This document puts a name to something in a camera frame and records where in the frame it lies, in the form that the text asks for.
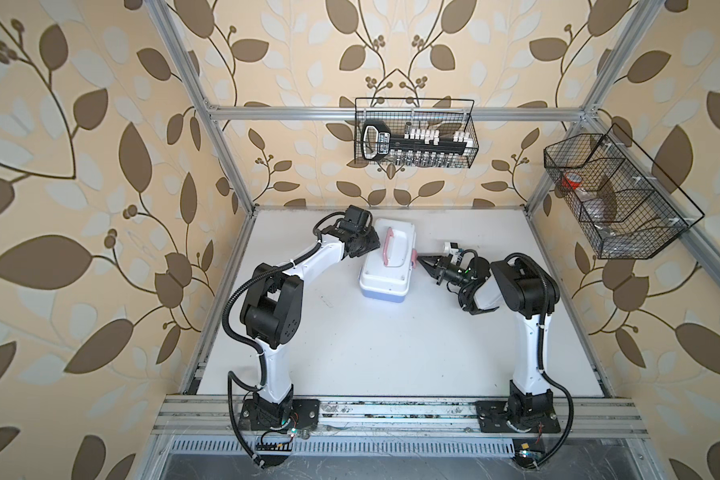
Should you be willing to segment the white and blue tool box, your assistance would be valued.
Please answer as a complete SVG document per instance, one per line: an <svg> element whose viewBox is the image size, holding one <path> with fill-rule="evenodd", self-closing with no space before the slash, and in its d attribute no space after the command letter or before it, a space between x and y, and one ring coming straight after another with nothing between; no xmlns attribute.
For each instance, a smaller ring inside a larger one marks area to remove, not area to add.
<svg viewBox="0 0 720 480"><path fill-rule="evenodd" d="M380 247L365 256L360 271L362 294L371 299L402 303L410 288L416 262L416 231L413 223L378 219L374 229Z"/></svg>

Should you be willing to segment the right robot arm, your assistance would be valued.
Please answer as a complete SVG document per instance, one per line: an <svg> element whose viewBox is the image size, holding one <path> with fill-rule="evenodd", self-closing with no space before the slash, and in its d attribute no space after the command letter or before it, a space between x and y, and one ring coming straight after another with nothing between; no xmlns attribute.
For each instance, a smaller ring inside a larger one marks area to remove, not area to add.
<svg viewBox="0 0 720 480"><path fill-rule="evenodd" d="M500 309L514 314L517 340L515 365L507 400L478 401L475 409L484 433L559 433L554 389L570 394L547 372L547 346L552 314L560 301L555 280L529 255L512 253L490 262L473 249L417 258L437 284L457 295L471 314Z"/></svg>

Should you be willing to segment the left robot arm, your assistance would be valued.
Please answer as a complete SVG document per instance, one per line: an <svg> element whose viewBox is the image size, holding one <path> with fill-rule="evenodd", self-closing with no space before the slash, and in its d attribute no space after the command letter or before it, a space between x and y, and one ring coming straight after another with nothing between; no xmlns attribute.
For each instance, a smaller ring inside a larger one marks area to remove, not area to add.
<svg viewBox="0 0 720 480"><path fill-rule="evenodd" d="M256 421L266 429L294 422L294 385L287 367L286 346L302 318L306 285L346 258L358 258L380 248L370 211L349 206L319 220L312 229L315 243L281 264L259 264L237 288L222 311L221 326L232 340L254 349L259 380L244 382L228 372L228 385L251 394Z"/></svg>

